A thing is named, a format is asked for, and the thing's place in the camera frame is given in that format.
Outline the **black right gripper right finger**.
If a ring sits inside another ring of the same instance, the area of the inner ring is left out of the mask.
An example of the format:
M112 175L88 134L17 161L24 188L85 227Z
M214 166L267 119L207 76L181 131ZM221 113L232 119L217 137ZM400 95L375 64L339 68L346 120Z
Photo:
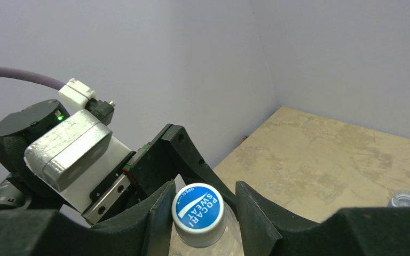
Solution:
M342 208L321 223L235 185L245 255L410 255L410 207Z

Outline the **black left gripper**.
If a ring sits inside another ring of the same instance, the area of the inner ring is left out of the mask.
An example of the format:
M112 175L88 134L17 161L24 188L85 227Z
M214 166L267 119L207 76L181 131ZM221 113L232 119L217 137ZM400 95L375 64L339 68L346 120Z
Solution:
M149 143L130 154L95 188L92 204L82 217L95 225L125 209L124 198L136 188L144 200L166 182L181 176L184 182L213 186L237 214L236 196L207 164L181 125L167 124Z

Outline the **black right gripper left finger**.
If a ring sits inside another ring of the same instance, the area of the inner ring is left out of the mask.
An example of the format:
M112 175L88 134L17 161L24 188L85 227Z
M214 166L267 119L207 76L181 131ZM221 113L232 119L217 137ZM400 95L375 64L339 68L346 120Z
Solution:
M175 193L168 181L90 228L56 210L0 210L0 255L168 255Z

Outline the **clear bottle white cap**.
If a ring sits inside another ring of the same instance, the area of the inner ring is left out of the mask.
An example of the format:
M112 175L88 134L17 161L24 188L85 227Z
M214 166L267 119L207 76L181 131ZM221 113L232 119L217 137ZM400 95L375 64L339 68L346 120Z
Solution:
M180 189L171 213L169 255L244 255L239 222L211 185L192 183Z

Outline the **blue label Pocari bottle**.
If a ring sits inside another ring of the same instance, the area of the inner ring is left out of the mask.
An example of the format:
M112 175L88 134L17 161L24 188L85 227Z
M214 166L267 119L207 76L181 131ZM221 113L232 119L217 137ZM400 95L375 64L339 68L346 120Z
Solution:
M397 190L389 200L388 207L410 207L410 191Z

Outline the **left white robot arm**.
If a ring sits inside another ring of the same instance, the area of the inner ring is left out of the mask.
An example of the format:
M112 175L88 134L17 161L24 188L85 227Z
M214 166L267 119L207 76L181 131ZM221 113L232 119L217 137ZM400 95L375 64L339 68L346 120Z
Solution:
M60 209L68 205L91 225L147 199L181 176L215 187L231 210L235 195L205 162L186 129L167 124L138 150L109 128L114 105L87 100L70 115L46 100L0 121L0 163L8 170L0 209Z

